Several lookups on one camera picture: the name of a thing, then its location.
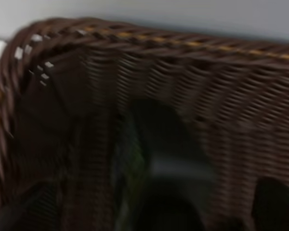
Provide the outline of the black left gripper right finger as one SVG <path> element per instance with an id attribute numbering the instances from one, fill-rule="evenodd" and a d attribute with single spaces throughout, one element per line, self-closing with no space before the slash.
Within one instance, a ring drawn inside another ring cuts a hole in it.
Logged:
<path id="1" fill-rule="evenodd" d="M 251 214 L 257 231 L 289 231 L 289 186 L 274 178 L 259 179 Z"/>

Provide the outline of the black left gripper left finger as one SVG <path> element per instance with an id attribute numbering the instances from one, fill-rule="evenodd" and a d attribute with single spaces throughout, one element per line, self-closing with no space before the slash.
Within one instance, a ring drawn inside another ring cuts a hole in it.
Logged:
<path id="1" fill-rule="evenodd" d="M 49 185 L 35 185 L 0 209 L 0 231 L 10 228 L 27 212 L 46 192 Z"/>

